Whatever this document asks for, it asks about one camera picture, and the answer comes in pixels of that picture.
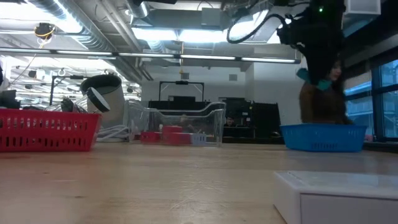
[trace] wall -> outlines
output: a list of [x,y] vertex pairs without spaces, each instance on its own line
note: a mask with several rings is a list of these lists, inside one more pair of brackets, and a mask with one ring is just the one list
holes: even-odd
[[246,70],[245,79],[245,97],[247,100],[254,100],[254,63]]
[[383,52],[386,52],[390,49],[393,49],[394,47],[397,47],[398,45],[398,34],[393,35],[392,37],[383,40],[382,42],[375,44],[366,50],[363,50],[361,52],[358,52],[358,54],[347,58],[345,61],[345,64],[347,67],[354,65],[356,63],[368,60],[369,58],[381,54]]
[[370,81],[372,81],[372,72],[368,71],[362,75],[358,75],[357,77],[347,79],[344,83],[344,87],[345,89],[349,89]]
[[[149,67],[148,72],[154,78],[153,82],[142,84],[142,101],[159,99],[160,81],[180,80],[179,67]],[[203,67],[184,67],[184,72],[190,73],[190,82],[205,83],[205,100],[218,101],[219,97],[245,97],[244,72],[239,68],[203,68]],[[229,74],[237,74],[236,82],[229,81]],[[197,101],[201,101],[201,85],[175,85],[170,84],[162,91],[161,100],[168,100],[169,96],[194,96]]]
[[281,63],[254,64],[254,101],[277,103],[282,125],[300,124],[299,93],[304,83],[296,76],[296,71],[306,67]]
[[[184,72],[190,72],[190,82],[205,82],[205,99],[218,101],[219,97],[239,97],[254,100],[258,103],[278,103],[280,120],[283,125],[299,124],[300,107],[299,93],[303,80],[295,73],[301,65],[282,63],[254,63],[246,71],[238,68],[207,68],[185,67]],[[158,100],[159,82],[180,80],[178,67],[148,68],[154,77],[153,82],[142,84],[142,101]],[[228,81],[229,74],[238,74],[237,82]],[[195,96],[201,101],[201,92],[194,86],[169,85],[163,92],[161,100],[169,96]]]

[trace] white wall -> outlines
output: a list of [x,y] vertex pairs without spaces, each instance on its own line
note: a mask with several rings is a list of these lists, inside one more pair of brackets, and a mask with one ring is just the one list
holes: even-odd
[[254,64],[254,101],[277,103],[282,125],[300,124],[299,94],[304,83],[296,76],[301,65],[281,63]]
[[[159,100],[160,81],[180,80],[179,67],[149,67],[148,72],[154,78],[152,82],[142,84],[142,101]],[[205,100],[218,101],[219,97],[245,97],[244,72],[239,68],[203,68],[184,67],[184,72],[190,73],[190,82],[205,83]],[[237,74],[236,82],[229,81],[229,74]],[[170,84],[161,94],[161,100],[168,100],[169,96],[195,96],[196,101],[201,101],[201,85],[175,85]]]
[[[190,82],[205,82],[205,100],[218,101],[219,97],[239,97],[258,103],[278,103],[280,120],[283,125],[299,124],[299,93],[303,80],[296,76],[302,65],[282,63],[254,63],[246,71],[238,68],[185,67],[190,73]],[[142,84],[142,101],[159,99],[159,82],[180,80],[178,67],[150,68],[153,82]],[[238,74],[237,82],[230,82],[229,74]],[[201,93],[194,86],[171,84],[162,92],[161,100],[169,96],[195,96],[201,101]]]

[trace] blue basket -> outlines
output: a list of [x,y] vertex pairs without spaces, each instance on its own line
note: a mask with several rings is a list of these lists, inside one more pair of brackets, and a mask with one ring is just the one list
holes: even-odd
[[359,152],[366,126],[298,124],[281,126],[286,147],[311,152]]

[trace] wooden tabletop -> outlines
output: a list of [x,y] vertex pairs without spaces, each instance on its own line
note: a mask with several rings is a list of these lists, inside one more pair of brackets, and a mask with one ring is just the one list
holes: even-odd
[[114,143],[0,154],[0,223],[284,223],[272,205],[275,170],[398,174],[398,156]]

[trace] window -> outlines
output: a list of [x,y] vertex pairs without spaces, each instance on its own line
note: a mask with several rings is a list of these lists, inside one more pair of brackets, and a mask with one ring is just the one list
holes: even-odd
[[372,97],[364,97],[346,102],[347,116],[356,125],[367,126],[366,134],[374,134]]
[[382,65],[380,72],[383,87],[398,84],[398,60]]
[[345,81],[345,95],[355,95],[358,93],[363,93],[365,91],[372,90],[372,72],[368,71],[357,77],[350,78]]
[[384,93],[382,101],[384,135],[398,138],[398,91]]

